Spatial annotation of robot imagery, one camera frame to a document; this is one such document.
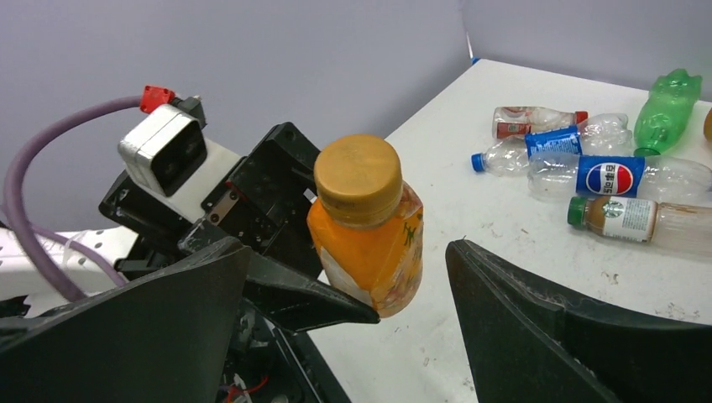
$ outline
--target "blue label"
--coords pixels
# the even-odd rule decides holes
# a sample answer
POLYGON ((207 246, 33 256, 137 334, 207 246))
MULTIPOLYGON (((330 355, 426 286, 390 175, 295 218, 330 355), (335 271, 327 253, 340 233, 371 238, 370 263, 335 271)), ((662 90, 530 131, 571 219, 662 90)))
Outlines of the blue label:
POLYGON ((583 154, 581 150, 581 134, 574 126, 560 128, 544 133, 529 133, 524 136, 526 153, 531 157, 543 151, 557 151, 569 154, 583 154))
POLYGON ((578 159, 576 193, 585 196, 638 194, 645 172, 644 157, 592 157, 578 159))

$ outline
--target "red wire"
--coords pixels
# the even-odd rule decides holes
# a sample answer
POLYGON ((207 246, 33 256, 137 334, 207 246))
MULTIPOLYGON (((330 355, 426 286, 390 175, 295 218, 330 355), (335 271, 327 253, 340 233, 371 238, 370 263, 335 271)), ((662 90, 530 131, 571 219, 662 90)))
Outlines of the red wire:
POLYGON ((267 384, 267 381, 270 380, 270 377, 265 375, 262 380, 259 382, 259 385, 249 388, 247 390, 241 390, 237 386, 230 386, 230 391, 228 392, 228 403, 233 403, 233 398, 235 395, 249 395, 250 393, 254 393, 262 388, 267 384))

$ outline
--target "wall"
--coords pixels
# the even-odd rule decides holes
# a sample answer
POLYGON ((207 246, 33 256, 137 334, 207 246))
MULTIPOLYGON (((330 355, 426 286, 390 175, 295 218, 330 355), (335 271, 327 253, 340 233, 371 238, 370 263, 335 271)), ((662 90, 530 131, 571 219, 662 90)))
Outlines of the wall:
POLYGON ((478 57, 646 90, 684 67, 712 100, 712 2, 464 1, 478 57))
MULTIPOLYGON (((469 66, 457 0, 6 2, 0 55, 0 172, 46 125, 147 83, 203 96, 206 136, 246 154, 289 120, 319 147, 386 136, 469 66)), ((141 118, 119 113, 51 144, 26 181, 31 218, 110 225, 97 204, 141 118)))

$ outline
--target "tabletop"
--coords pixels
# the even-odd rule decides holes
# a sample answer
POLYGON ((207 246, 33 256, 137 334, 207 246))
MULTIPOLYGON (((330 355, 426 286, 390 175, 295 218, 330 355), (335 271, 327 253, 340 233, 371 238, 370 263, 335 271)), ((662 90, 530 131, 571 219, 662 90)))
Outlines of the tabletop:
MULTIPOLYGON (((398 315, 376 326, 310 332, 353 403, 477 401, 445 266, 445 247, 455 239, 611 304, 712 324, 708 262, 576 231, 566 223, 568 201, 538 201, 526 177, 475 174, 470 164, 471 154, 494 143, 496 107, 626 113, 632 129, 646 99, 643 90, 480 60, 387 138, 425 206, 424 272, 398 315)), ((710 107, 696 104, 681 144, 668 154, 712 165, 702 134, 710 107)))

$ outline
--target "white camera housing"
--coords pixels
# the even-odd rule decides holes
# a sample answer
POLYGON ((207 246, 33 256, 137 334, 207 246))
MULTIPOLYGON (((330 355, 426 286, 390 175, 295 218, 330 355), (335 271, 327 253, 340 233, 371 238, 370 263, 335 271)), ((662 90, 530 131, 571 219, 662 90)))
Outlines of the white camera housing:
POLYGON ((190 222, 240 156, 205 139, 197 119, 171 105, 156 108, 118 145, 136 185, 190 222))

